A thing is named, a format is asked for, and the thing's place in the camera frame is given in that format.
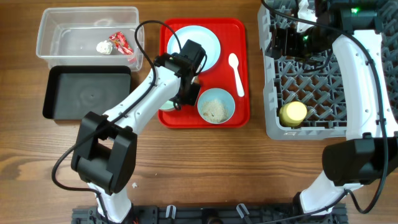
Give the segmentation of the white tissue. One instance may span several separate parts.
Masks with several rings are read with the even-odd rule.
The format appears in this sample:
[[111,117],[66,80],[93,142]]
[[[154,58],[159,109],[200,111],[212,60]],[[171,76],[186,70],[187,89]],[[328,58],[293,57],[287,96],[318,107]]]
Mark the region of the white tissue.
[[96,51],[103,55],[110,55],[113,51],[113,43],[105,40],[97,44]]

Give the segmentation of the mint green bowl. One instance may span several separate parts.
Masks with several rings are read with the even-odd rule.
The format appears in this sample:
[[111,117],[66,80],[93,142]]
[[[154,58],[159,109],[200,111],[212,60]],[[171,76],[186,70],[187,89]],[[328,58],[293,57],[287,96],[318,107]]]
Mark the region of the mint green bowl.
[[166,101],[160,108],[161,111],[173,111],[175,110],[175,103],[173,101]]

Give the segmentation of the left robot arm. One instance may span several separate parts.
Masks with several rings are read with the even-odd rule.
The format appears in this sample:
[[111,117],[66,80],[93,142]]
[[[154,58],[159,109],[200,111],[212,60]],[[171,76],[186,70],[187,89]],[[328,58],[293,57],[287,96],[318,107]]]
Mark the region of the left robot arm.
[[174,106],[195,105],[205,49],[188,40],[179,53],[164,53],[125,100],[98,115],[82,119],[71,168],[96,195],[98,206],[88,212],[88,223],[134,223],[133,204],[126,185],[136,166],[137,137],[167,101]]

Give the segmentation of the rice grains pile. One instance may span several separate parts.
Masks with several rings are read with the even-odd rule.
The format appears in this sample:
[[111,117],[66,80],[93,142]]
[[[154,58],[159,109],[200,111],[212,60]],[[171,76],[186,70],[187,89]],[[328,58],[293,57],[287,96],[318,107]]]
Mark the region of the rice grains pile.
[[210,123],[222,123],[229,118],[228,110],[219,99],[204,102],[200,107],[200,113],[204,120]]

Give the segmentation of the red snack wrapper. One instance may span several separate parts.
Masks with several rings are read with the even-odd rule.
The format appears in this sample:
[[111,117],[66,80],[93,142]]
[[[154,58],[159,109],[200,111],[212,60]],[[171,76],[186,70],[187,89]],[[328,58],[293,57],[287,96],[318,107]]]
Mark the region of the red snack wrapper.
[[110,35],[109,40],[116,46],[119,52],[123,55],[127,55],[127,61],[129,63],[134,63],[136,61],[134,50],[122,32],[119,31]]

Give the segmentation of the yellow plastic cup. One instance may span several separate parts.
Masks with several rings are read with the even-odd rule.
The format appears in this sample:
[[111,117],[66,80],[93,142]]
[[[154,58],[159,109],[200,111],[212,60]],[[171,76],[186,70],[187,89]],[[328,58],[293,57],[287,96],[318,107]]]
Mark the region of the yellow plastic cup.
[[287,103],[279,110],[280,123],[287,127],[299,126],[307,115],[307,107],[299,102]]

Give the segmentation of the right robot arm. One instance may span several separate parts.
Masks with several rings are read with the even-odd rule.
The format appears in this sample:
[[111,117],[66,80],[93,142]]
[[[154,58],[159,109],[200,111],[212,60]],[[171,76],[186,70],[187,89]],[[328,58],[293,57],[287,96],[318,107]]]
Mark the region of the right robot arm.
[[369,205],[375,206],[386,177],[397,167],[397,121],[382,68],[382,1],[315,2],[316,21],[299,32],[277,28],[265,54],[309,63],[315,53],[332,50],[340,68],[346,102],[344,142],[327,146],[322,173],[298,195],[302,216],[329,214],[356,189],[378,181]]

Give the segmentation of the light blue bowl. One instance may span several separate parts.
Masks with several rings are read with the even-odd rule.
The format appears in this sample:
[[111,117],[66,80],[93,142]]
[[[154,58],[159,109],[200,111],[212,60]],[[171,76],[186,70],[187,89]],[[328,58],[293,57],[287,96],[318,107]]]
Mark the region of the light blue bowl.
[[204,91],[197,101],[197,110],[202,119],[210,124],[223,124],[229,121],[235,112],[233,96],[221,88]]

